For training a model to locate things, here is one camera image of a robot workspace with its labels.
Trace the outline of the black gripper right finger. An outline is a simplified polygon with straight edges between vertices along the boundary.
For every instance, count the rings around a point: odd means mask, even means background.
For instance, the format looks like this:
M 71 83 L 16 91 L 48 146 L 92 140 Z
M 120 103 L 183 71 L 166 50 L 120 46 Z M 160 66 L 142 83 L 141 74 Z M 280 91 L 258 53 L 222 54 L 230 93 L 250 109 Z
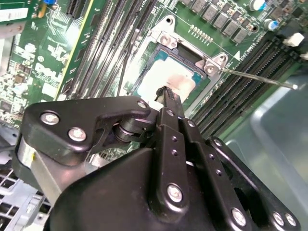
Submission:
M 203 139 L 175 101 L 185 140 L 191 205 L 178 231 L 298 231 L 295 215 L 217 137 Z

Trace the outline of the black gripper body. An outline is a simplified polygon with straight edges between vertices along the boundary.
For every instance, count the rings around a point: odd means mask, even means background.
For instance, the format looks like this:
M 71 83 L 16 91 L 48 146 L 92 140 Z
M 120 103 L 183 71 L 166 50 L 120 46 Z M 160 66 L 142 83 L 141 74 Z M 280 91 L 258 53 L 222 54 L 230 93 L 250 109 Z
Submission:
M 51 231 L 230 231 L 210 187 L 183 151 L 142 148 L 74 182 L 57 199 Z

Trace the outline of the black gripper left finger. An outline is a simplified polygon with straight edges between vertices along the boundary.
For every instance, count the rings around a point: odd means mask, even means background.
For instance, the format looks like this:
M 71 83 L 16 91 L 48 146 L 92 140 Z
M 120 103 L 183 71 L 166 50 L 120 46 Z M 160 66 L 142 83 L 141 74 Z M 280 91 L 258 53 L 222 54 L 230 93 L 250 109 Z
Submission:
M 25 110 L 13 169 L 56 203 L 74 182 L 135 150 L 185 153 L 177 99 L 162 87 L 159 111 L 136 96 L 35 103 Z

